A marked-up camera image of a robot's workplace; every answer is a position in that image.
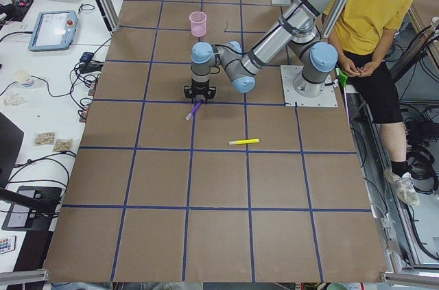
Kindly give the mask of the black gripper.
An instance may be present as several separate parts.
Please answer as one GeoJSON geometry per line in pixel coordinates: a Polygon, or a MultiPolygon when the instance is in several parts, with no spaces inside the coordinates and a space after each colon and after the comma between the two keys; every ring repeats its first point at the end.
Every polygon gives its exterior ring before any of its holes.
{"type": "Polygon", "coordinates": [[[186,99],[191,103],[195,103],[197,96],[203,96],[204,104],[208,104],[216,95],[216,87],[209,86],[210,82],[191,81],[189,86],[184,86],[183,91],[186,99]]]}

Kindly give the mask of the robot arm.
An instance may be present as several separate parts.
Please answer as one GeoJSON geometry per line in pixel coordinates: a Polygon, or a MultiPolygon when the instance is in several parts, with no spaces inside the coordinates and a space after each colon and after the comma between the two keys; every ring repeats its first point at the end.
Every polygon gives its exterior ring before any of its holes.
{"type": "Polygon", "coordinates": [[[191,84],[184,87],[185,97],[212,99],[211,69],[222,67],[239,93],[255,86],[255,76],[283,47],[289,47],[302,62],[302,71],[293,81],[295,91],[304,97],[317,97],[325,87],[329,73],[337,63],[337,51],[319,39],[316,19],[332,0],[292,0],[277,22],[247,52],[238,42],[211,45],[198,42],[191,51],[191,84]]]}

